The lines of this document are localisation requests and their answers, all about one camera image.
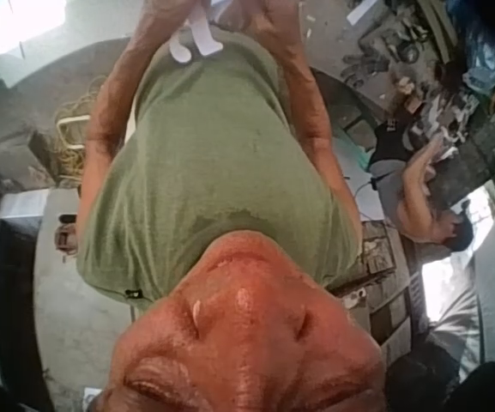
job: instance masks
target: cable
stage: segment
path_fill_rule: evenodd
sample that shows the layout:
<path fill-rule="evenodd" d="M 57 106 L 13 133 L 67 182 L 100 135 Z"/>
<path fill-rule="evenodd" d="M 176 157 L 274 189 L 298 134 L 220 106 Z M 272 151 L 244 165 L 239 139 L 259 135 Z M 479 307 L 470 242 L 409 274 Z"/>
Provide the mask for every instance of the cable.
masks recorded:
<path fill-rule="evenodd" d="M 84 130 L 80 126 L 90 116 L 91 106 L 96 100 L 105 76 L 95 77 L 88 86 L 87 92 L 78 100 L 61 105 L 54 115 L 56 138 L 52 139 L 52 152 L 58 158 L 58 177 L 60 179 L 81 182 L 85 164 L 83 146 Z"/>
<path fill-rule="evenodd" d="M 358 200 L 358 195 L 360 194 L 360 192 L 361 192 L 363 189 L 365 189 L 367 186 L 369 186 L 369 185 L 371 185 L 371 181 L 369 181 L 369 182 L 367 182 L 367 183 L 362 184 L 362 186 L 360 186 L 360 187 L 358 188 L 358 190 L 356 190 L 356 192 L 354 193 L 354 195 L 353 195 L 353 200 L 354 200 L 354 201 L 357 201 L 357 200 Z M 365 217 L 366 219 L 368 219 L 369 221 L 381 221 L 381 220 L 379 220 L 379 219 L 373 219 L 372 217 L 370 217 L 370 216 L 366 215 L 366 214 L 365 214 L 365 213 L 363 213 L 362 211 L 360 211 L 360 212 L 359 212 L 359 214 L 360 214 L 361 216 Z M 395 229 L 395 230 L 397 230 L 397 228 L 396 228 L 396 227 L 394 227 L 394 226 L 392 226 L 392 225 L 389 225 L 388 223 L 386 223 L 386 221 L 382 221 L 382 222 L 383 222 L 383 224 L 384 224 L 384 226 L 385 226 L 385 227 L 388 227 L 388 228 L 390 228 L 390 229 Z"/>

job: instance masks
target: person's arm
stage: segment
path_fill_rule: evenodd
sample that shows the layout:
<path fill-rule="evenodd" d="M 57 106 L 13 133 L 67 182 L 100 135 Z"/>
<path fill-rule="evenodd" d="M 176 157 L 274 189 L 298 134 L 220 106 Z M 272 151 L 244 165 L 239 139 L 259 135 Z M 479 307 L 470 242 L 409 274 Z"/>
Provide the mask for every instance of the person's arm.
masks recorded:
<path fill-rule="evenodd" d="M 239 0 L 250 19 L 249 32 L 283 68 L 291 118 L 297 138 L 322 179 L 344 205 L 357 236 L 362 226 L 358 206 L 333 153 L 329 115 L 307 63 L 300 34 L 299 6 L 294 0 Z"/>
<path fill-rule="evenodd" d="M 184 23 L 196 0 L 146 0 L 129 44 L 102 88 L 87 127 L 85 167 L 76 232 L 88 215 L 124 138 L 133 99 L 155 52 Z"/>
<path fill-rule="evenodd" d="M 291 118 L 299 143 L 323 180 L 345 207 L 361 247 L 363 235 L 358 205 L 333 151 L 331 123 L 316 79 L 304 53 L 284 62 L 282 66 L 289 90 Z"/>
<path fill-rule="evenodd" d="M 442 147 L 442 138 L 436 136 L 409 161 L 402 174 L 403 199 L 398 217 L 409 235 L 417 239 L 431 239 L 436 220 L 428 204 L 426 173 L 432 159 Z"/>

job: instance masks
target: person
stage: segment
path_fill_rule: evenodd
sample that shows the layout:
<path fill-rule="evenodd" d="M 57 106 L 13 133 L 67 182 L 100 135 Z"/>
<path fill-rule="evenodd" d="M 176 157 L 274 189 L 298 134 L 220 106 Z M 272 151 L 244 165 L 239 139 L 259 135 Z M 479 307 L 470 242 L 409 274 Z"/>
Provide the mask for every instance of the person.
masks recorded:
<path fill-rule="evenodd" d="M 253 37 L 213 27 L 202 58 L 183 35 L 182 65 L 165 43 L 195 1 L 145 2 L 89 121 L 78 270 L 144 312 L 93 409 L 383 410 L 379 348 L 325 290 L 361 223 L 298 5 L 238 0 Z"/>
<path fill-rule="evenodd" d="M 432 162 L 443 147 L 444 137 L 434 136 L 414 153 L 404 142 L 406 128 L 405 122 L 391 119 L 375 129 L 377 146 L 368 170 L 383 212 L 401 234 L 415 243 L 465 251 L 474 239 L 466 205 L 460 214 L 438 210 L 432 206 L 426 186 L 436 175 Z"/>

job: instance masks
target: yellow rope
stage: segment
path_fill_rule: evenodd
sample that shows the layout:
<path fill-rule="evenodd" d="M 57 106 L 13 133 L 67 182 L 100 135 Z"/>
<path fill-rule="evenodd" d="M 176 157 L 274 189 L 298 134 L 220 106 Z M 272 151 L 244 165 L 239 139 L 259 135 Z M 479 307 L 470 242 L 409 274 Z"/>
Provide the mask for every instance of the yellow rope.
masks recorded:
<path fill-rule="evenodd" d="M 79 130 L 77 125 L 63 124 L 57 127 L 57 123 L 63 118 L 88 115 L 105 79 L 105 76 L 94 78 L 89 84 L 87 92 L 82 97 L 77 101 L 63 104 L 55 113 L 54 124 L 57 129 L 57 136 L 52 139 L 52 151 L 58 159 L 58 176 L 60 179 L 81 182 L 83 166 L 85 164 L 85 150 L 83 148 L 69 148 L 69 145 L 74 143 L 74 130 Z M 80 134 L 79 142 L 75 143 L 83 143 L 85 141 L 85 136 L 82 133 Z"/>

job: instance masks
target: nose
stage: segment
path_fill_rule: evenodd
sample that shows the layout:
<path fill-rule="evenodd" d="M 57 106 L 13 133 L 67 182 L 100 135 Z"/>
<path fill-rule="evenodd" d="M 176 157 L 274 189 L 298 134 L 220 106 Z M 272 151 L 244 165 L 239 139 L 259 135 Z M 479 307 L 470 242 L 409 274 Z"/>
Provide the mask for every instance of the nose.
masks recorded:
<path fill-rule="evenodd" d="M 272 410 L 265 405 L 277 403 L 278 388 L 295 376 L 306 310 L 293 297 L 263 276 L 244 276 L 200 302 L 195 323 L 203 351 L 218 354 L 218 392 L 233 394 L 235 410 Z"/>

